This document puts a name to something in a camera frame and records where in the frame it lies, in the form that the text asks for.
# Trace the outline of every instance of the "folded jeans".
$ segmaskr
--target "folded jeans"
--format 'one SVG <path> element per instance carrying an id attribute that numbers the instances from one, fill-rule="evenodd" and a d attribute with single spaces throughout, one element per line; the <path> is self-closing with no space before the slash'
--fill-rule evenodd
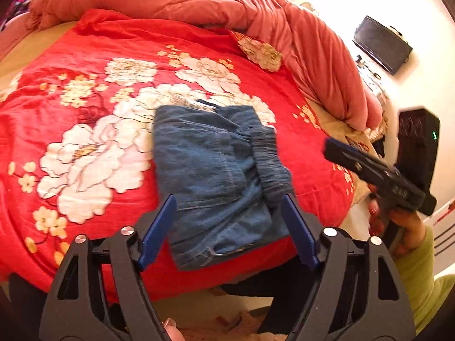
<path id="1" fill-rule="evenodd" d="M 177 200 L 169 243 L 179 269 L 220 263 L 288 235 L 278 207 L 293 192 L 291 175 L 274 129 L 253 107 L 161 106 L 154 160 L 160 196 Z"/>

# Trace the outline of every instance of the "black gripper frame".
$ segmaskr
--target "black gripper frame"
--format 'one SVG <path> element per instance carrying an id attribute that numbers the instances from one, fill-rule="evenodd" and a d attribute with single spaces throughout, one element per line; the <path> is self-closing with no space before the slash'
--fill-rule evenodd
<path id="1" fill-rule="evenodd" d="M 71 244 L 52 283 L 40 328 L 41 341 L 170 341 L 142 284 L 177 205 L 169 196 L 135 227 L 112 237 Z M 353 240 L 325 228 L 286 195 L 282 216 L 302 265 L 313 273 L 311 294 L 287 341 L 411 341 L 410 304 L 387 248 L 378 237 Z M 110 264 L 124 327 L 115 328 L 106 304 L 102 264 Z"/>
<path id="2" fill-rule="evenodd" d="M 282 216 L 313 289 L 287 341 L 411 341 L 413 314 L 388 249 L 378 237 L 354 240 L 323 228 L 286 195 Z"/>
<path id="3" fill-rule="evenodd" d="M 72 242 L 51 285 L 40 325 L 42 341 L 170 341 L 144 289 L 140 271 L 154 262 L 177 211 L 169 196 L 134 227 L 109 238 Z M 102 278 L 110 264 L 125 330 L 113 327 Z"/>

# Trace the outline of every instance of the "fingernail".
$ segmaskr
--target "fingernail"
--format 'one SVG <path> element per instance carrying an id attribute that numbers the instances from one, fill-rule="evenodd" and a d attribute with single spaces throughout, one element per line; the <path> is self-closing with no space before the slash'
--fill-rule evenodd
<path id="1" fill-rule="evenodd" d="M 369 234 L 370 236 L 379 236 L 381 234 L 381 231 L 377 228 L 370 228 Z"/>
<path id="2" fill-rule="evenodd" d="M 163 327 L 166 328 L 167 326 L 172 326 L 172 327 L 176 327 L 177 328 L 177 323 L 174 319 L 172 318 L 167 318 L 164 322 L 163 322 Z"/>

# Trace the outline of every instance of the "finger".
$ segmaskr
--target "finger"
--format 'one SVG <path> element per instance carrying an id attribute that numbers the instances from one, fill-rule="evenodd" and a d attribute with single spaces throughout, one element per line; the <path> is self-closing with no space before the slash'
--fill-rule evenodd
<path id="1" fill-rule="evenodd" d="M 367 183 L 368 188 L 371 192 L 376 192 L 378 188 L 374 184 Z"/>
<path id="2" fill-rule="evenodd" d="M 374 218 L 370 220 L 370 235 L 372 236 L 380 236 L 384 232 L 384 223 L 379 218 Z"/>
<path id="3" fill-rule="evenodd" d="M 368 204 L 368 212 L 372 217 L 377 217 L 379 215 L 379 204 L 377 200 L 371 200 Z"/>
<path id="4" fill-rule="evenodd" d="M 185 337 L 181 334 L 181 332 L 174 326 L 166 326 L 164 327 L 166 330 L 167 334 L 169 335 L 169 338 L 172 341 L 185 341 Z"/>
<path id="5" fill-rule="evenodd" d="M 407 211 L 404 209 L 396 208 L 390 211 L 388 214 L 390 220 L 395 224 L 405 227 L 408 230 L 413 230 L 419 223 L 420 218 L 416 212 Z"/>
<path id="6" fill-rule="evenodd" d="M 409 253 L 409 249 L 402 243 L 399 243 L 395 249 L 394 256 L 395 256 L 395 258 L 399 259 L 399 258 L 402 258 L 403 256 L 407 255 L 408 253 Z"/>
<path id="7" fill-rule="evenodd" d="M 172 327 L 177 328 L 177 322 L 174 319 L 172 319 L 172 318 L 167 318 L 163 322 L 163 327 L 166 328 L 167 326 L 172 326 Z"/>

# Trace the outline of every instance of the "white wall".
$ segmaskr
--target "white wall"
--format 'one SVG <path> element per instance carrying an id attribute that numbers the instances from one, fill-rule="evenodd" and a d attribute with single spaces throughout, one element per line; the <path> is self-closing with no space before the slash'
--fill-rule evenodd
<path id="1" fill-rule="evenodd" d="M 413 48 L 395 76 L 374 63 L 394 110 L 425 106 L 441 121 L 440 146 L 431 192 L 438 207 L 455 195 L 455 24 L 440 0 L 310 0 L 327 22 L 356 52 L 353 32 L 365 15 L 397 28 Z M 389 162 L 396 158 L 396 123 L 386 142 Z"/>
<path id="2" fill-rule="evenodd" d="M 435 236 L 434 274 L 455 274 L 455 197 L 436 211 L 426 222 L 433 227 Z"/>

